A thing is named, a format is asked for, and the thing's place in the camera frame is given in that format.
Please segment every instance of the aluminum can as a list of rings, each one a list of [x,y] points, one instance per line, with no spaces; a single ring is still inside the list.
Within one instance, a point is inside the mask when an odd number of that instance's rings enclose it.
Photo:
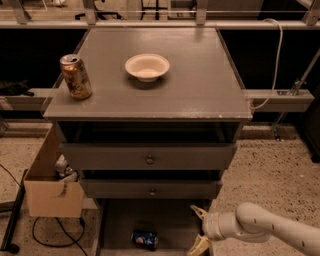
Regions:
[[[90,97],[92,93],[90,80],[79,55],[63,56],[60,59],[60,68],[73,99],[83,100]]]
[[[149,231],[134,230],[131,235],[131,241],[150,250],[156,249],[158,245],[157,233]]]

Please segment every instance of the speckled floor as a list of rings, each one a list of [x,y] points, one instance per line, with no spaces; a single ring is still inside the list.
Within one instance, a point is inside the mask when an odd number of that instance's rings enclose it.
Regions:
[[[38,136],[0,138],[0,163],[10,170],[17,180],[20,180],[23,170],[30,166],[43,141],[43,133],[35,134]],[[282,141],[276,141],[268,126],[244,127],[236,155],[224,173],[223,188],[217,199],[213,200],[210,211],[232,211],[239,203],[250,201],[283,217],[320,227],[320,164],[312,163],[311,152],[294,127],[283,126],[280,136]],[[18,186],[2,169],[0,180],[0,202],[14,199]],[[25,201],[12,241],[20,247],[18,255],[84,255],[76,245],[67,248],[47,248],[35,242],[32,238],[35,218],[29,216]],[[1,241],[8,218],[8,213],[0,214]],[[86,230],[79,243],[87,254],[91,255],[97,210],[83,210],[83,218]],[[81,227],[78,220],[62,221],[72,235],[80,235]],[[69,243],[54,219],[40,219],[35,234],[43,242]],[[273,237],[261,244],[228,239],[214,243],[214,248],[215,256],[302,255]],[[0,252],[0,255],[11,254]],[[115,255],[145,253],[122,251]],[[155,251],[152,255],[164,254]]]

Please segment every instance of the small object in drawer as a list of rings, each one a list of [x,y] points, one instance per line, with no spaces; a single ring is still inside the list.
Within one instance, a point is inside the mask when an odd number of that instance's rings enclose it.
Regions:
[[[133,230],[131,241],[151,250],[156,249],[158,245],[157,233],[149,231]]]
[[[67,167],[67,160],[65,159],[64,155],[60,155],[59,159],[54,165],[54,170],[58,173],[65,173]]]

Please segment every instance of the cardboard box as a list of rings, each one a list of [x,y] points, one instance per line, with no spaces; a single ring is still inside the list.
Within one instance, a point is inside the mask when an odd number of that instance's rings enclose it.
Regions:
[[[61,153],[54,126],[46,135],[24,185],[32,217],[80,217],[84,192],[78,182],[59,182],[54,165]]]

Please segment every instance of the white pipe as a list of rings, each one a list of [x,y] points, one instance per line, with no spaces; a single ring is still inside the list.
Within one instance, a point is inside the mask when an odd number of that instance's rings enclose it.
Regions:
[[[314,26],[307,26],[302,21],[278,21],[284,30],[320,30],[320,22]],[[27,29],[88,29],[109,27],[215,27],[221,30],[277,30],[273,24],[258,20],[216,20],[207,21],[204,25],[197,25],[195,21],[102,21],[95,25],[88,25],[86,21],[29,21],[20,25],[16,21],[0,21],[0,28]]]
[[[249,202],[240,204],[235,214],[248,232],[267,232],[305,255],[320,255],[319,228],[275,215]]]

